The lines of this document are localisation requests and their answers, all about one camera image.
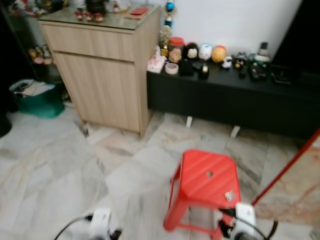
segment wooden cabinet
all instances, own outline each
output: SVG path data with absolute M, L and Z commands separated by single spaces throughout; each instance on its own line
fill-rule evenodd
M 160 16 L 161 10 L 156 7 L 130 30 L 40 19 L 52 56 L 83 121 L 144 135 L 151 117 L 147 61 L 158 44 Z
M 55 58 L 82 119 L 139 132 L 133 63 L 60 52 Z

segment red plastic stool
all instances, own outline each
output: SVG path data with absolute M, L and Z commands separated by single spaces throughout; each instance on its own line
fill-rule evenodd
M 180 180 L 173 200 L 175 181 Z M 189 207 L 199 206 L 211 210 L 235 208 L 241 201 L 236 163 L 227 155 L 191 149 L 183 153 L 171 179 L 171 196 L 163 226 L 167 231 L 176 227 L 187 228 L 211 235 L 220 240 L 220 228 L 206 229 L 180 224 Z M 232 217 L 222 214 L 230 224 Z

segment white cabinet leg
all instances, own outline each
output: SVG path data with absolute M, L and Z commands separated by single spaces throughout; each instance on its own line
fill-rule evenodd
M 230 134 L 230 137 L 234 139 L 237 136 L 239 130 L 240 130 L 240 126 L 234 126 Z
M 191 122 L 192 122 L 192 116 L 188 116 L 188 118 L 186 119 L 186 127 L 190 128 L 191 127 Z

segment black cable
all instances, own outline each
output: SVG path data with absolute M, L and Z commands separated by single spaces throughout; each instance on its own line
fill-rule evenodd
M 263 237 L 263 240 L 269 240 L 269 238 L 267 238 L 256 226 L 252 225 L 250 222 L 237 217 L 235 217 L 235 219 L 238 219 L 240 222 L 243 222 L 244 224 L 247 224 L 248 226 L 253 228 L 257 233 L 261 235 L 261 237 Z
M 277 227 L 278 227 L 278 221 L 273 221 L 273 226 L 269 235 L 266 237 L 267 239 L 270 239 L 275 234 Z
M 57 240 L 59 238 L 59 236 L 72 224 L 76 223 L 76 222 L 79 222 L 79 221 L 82 221 L 82 220 L 86 220 L 86 221 L 89 221 L 91 222 L 92 220 L 92 217 L 94 215 L 93 214 L 89 214 L 87 216 L 80 216 L 80 217 L 77 217 L 75 219 L 73 219 L 71 222 L 69 222 L 67 225 L 65 225 L 64 228 L 62 228 L 62 230 L 57 234 L 57 236 L 54 238 L 54 240 Z

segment yellow ball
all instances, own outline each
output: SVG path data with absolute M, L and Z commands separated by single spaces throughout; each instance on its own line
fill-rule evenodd
M 220 63 L 224 61 L 226 54 L 226 48 L 224 46 L 218 45 L 213 49 L 211 58 L 215 63 Z

